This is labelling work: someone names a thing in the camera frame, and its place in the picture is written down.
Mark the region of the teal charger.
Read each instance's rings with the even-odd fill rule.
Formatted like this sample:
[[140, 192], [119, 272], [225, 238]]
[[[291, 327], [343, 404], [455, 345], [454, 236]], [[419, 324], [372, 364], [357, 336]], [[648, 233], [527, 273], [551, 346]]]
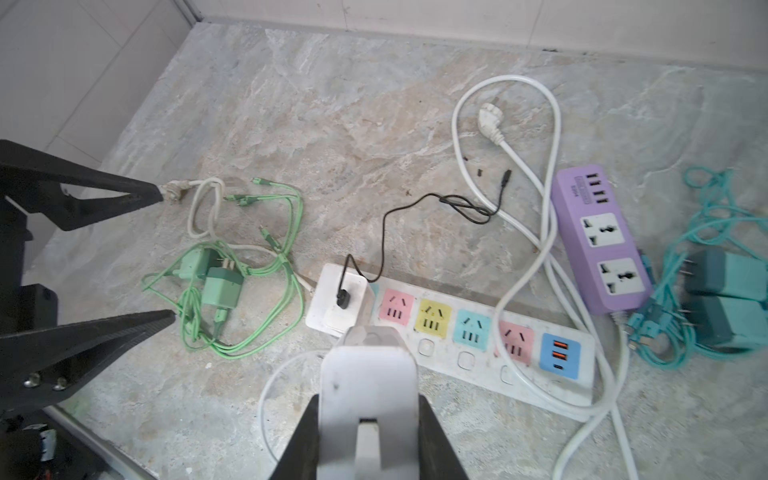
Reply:
[[708, 247], [688, 256], [682, 272], [684, 289], [691, 294], [767, 299], [767, 266], [756, 258]]
[[682, 308], [700, 345], [732, 349], [759, 349], [767, 345], [767, 313], [758, 301], [691, 296]]

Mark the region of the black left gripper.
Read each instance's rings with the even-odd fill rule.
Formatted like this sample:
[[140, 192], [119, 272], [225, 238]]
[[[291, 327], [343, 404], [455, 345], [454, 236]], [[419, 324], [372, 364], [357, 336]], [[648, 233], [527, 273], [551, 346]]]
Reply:
[[171, 310], [57, 325], [58, 297], [22, 283], [27, 216], [1, 202], [1, 476], [96, 479], [102, 460], [43, 412], [172, 325]]

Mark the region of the white multicolour power strip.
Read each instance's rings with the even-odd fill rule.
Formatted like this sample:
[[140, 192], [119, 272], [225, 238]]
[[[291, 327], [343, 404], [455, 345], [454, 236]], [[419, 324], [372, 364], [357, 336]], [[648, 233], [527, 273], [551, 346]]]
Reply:
[[513, 360], [549, 395], [581, 407], [592, 404], [595, 342], [590, 335], [505, 312], [499, 322], [505, 348], [499, 350], [490, 306], [386, 277], [370, 286], [375, 299], [369, 324], [395, 328], [420, 366], [556, 412], [521, 383], [507, 363]]

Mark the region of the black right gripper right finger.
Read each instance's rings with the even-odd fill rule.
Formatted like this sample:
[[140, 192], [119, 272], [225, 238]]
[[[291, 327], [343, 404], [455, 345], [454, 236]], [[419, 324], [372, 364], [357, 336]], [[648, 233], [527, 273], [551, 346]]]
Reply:
[[419, 395], [418, 447], [420, 480], [469, 479], [424, 395]]

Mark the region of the purple power strip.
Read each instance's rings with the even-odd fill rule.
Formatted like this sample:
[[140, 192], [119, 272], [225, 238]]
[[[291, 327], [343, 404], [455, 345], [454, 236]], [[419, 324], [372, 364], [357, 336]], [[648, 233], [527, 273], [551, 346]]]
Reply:
[[613, 187], [599, 165], [558, 171], [551, 199], [558, 231], [588, 311], [638, 309], [651, 282]]

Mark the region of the light green cube charger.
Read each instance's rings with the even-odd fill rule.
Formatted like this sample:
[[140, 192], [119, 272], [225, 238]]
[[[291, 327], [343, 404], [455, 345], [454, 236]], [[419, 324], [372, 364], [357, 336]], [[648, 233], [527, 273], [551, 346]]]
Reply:
[[184, 254], [172, 274], [181, 280], [204, 281], [210, 268], [221, 263], [219, 253], [205, 247], [195, 247]]

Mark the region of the light green charger block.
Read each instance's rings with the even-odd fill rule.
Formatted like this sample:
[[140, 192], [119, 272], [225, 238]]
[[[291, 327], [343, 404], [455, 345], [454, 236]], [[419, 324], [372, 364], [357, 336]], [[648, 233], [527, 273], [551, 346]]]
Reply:
[[243, 275], [224, 267], [211, 267], [203, 285], [201, 303], [215, 309], [214, 322], [223, 323], [229, 313], [237, 307]]

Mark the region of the teal charger upper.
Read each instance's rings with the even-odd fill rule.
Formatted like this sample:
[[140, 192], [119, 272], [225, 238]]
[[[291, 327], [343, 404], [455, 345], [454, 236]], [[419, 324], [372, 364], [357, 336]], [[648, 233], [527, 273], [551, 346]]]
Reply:
[[688, 256], [682, 272], [684, 289], [691, 294], [767, 299], [767, 266], [756, 258], [708, 247]]

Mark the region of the white square charger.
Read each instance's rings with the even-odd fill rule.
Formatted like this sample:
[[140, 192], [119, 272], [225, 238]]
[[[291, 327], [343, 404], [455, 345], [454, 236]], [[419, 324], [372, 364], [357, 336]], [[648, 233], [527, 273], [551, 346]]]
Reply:
[[354, 326], [326, 354], [319, 479], [417, 479], [417, 364], [399, 332]]

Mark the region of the teal charger lower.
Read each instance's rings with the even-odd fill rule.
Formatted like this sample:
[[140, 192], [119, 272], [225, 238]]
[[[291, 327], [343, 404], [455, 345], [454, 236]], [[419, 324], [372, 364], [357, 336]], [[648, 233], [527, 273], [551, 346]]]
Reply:
[[691, 296], [682, 308], [700, 345], [732, 349], [759, 349], [767, 345], [767, 313], [758, 301]]

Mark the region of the white cube charger black plug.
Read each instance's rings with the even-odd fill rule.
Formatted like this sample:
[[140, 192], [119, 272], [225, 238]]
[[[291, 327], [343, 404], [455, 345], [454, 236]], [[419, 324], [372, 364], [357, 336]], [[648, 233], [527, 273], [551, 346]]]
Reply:
[[371, 322], [375, 295], [361, 275], [326, 263], [305, 317], [307, 327], [334, 337]]

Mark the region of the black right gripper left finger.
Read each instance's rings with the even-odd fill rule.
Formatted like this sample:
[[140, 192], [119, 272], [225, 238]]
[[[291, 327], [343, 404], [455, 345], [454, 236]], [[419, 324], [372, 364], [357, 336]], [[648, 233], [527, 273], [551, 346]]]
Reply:
[[319, 459], [319, 395], [305, 408], [270, 480], [316, 480]]

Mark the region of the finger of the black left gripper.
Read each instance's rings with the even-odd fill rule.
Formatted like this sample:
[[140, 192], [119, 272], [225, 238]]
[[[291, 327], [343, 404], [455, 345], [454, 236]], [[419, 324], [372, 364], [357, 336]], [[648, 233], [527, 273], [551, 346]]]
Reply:
[[160, 203], [158, 186], [1, 141], [1, 194], [72, 231]]

